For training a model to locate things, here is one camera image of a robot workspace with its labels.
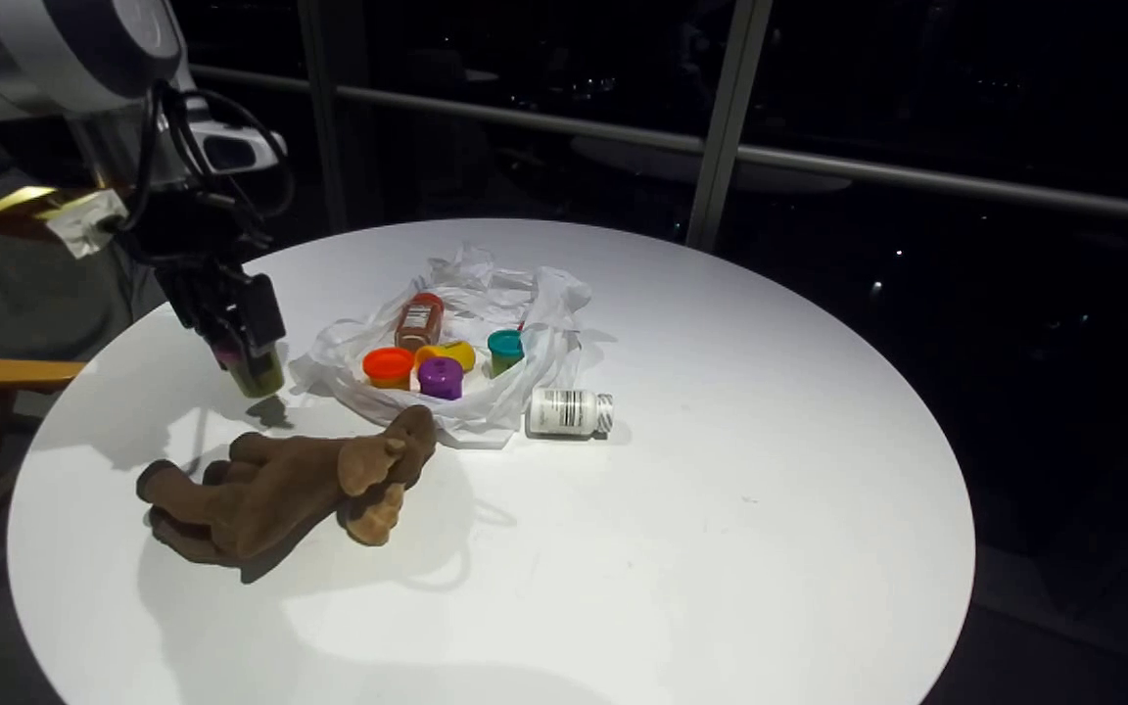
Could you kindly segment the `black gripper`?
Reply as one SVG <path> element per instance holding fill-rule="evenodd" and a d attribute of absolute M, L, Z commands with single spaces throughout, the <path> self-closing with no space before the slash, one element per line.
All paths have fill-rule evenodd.
<path fill-rule="evenodd" d="M 288 337 L 276 281 L 243 270 L 258 244 L 263 226 L 224 192 L 161 189 L 134 222 L 134 253 L 215 351 L 263 351 Z"/>

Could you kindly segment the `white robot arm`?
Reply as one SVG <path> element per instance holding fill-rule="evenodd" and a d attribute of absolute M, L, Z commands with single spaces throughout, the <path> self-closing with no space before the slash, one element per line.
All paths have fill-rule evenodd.
<path fill-rule="evenodd" d="M 204 91 L 170 0 L 0 0 L 0 351 L 104 347 L 153 304 L 224 355 L 284 337 L 246 257 L 288 141 Z"/>

